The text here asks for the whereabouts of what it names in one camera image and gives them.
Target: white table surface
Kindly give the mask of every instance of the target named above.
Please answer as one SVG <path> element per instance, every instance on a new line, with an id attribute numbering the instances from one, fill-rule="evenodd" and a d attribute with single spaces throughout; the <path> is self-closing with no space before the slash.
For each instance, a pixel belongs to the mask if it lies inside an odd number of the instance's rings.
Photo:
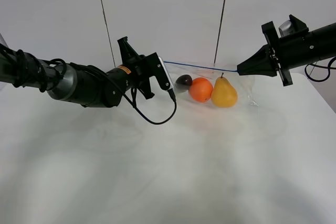
<path id="1" fill-rule="evenodd" d="M 84 109 L 7 85 L 1 224 L 335 223 L 336 114 L 292 77 L 257 77 L 259 107 L 179 101 L 162 126 L 125 101 Z M 173 104 L 155 87 L 139 105 L 158 121 Z"/>

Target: white wall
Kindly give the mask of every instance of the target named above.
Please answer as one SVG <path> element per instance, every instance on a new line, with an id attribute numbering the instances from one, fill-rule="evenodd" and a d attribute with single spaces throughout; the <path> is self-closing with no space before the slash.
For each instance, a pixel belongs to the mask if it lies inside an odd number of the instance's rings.
<path id="1" fill-rule="evenodd" d="M 117 39 L 140 54 L 213 62 L 223 0 L 103 0 L 116 63 Z"/>
<path id="2" fill-rule="evenodd" d="M 12 49 L 113 67 L 100 0 L 0 0 L 0 33 Z"/>

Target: clear plastic bag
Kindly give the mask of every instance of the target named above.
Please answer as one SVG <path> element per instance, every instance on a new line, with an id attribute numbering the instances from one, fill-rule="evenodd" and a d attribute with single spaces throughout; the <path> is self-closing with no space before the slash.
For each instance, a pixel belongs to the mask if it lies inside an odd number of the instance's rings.
<path id="1" fill-rule="evenodd" d="M 229 81 L 230 85 L 237 91 L 238 94 L 238 100 L 232 108 L 238 108 L 246 105 L 258 105 L 252 96 L 252 88 L 255 79 L 254 76 L 240 76 L 236 71 L 237 66 L 210 65 L 200 62 L 166 62 L 165 65 L 170 73 L 173 83 L 175 84 L 174 92 L 177 100 L 183 99 L 193 103 L 198 103 L 201 106 L 225 109 L 215 106 L 211 99 L 208 99 L 206 102 L 198 102 L 191 97 L 187 90 L 181 90 L 178 86 L 176 86 L 176 80 L 180 76 L 188 74 L 193 80 L 199 77 L 206 78 L 214 87 L 217 78 L 221 77 L 223 74 L 223 77 Z"/>

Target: orange warning label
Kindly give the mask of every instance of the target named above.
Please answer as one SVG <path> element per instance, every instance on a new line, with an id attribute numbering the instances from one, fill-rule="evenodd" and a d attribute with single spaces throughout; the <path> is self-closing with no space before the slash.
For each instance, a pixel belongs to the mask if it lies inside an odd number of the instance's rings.
<path id="1" fill-rule="evenodd" d="M 129 70 L 127 67 L 125 67 L 125 66 L 123 66 L 123 65 L 118 66 L 118 68 L 124 70 L 127 74 L 130 74 L 130 73 L 131 73 L 131 70 Z"/>

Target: end effector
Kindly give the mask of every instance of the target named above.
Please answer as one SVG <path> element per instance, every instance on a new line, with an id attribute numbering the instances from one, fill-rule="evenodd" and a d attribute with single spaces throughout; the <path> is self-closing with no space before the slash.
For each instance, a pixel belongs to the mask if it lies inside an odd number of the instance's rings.
<path id="1" fill-rule="evenodd" d="M 267 44 L 237 66 L 239 75 L 258 74 L 274 77 L 279 72 L 284 86 L 292 85 L 289 69 L 336 56 L 336 23 L 309 31 L 301 20 L 289 15 L 279 27 L 273 22 L 261 26 Z"/>

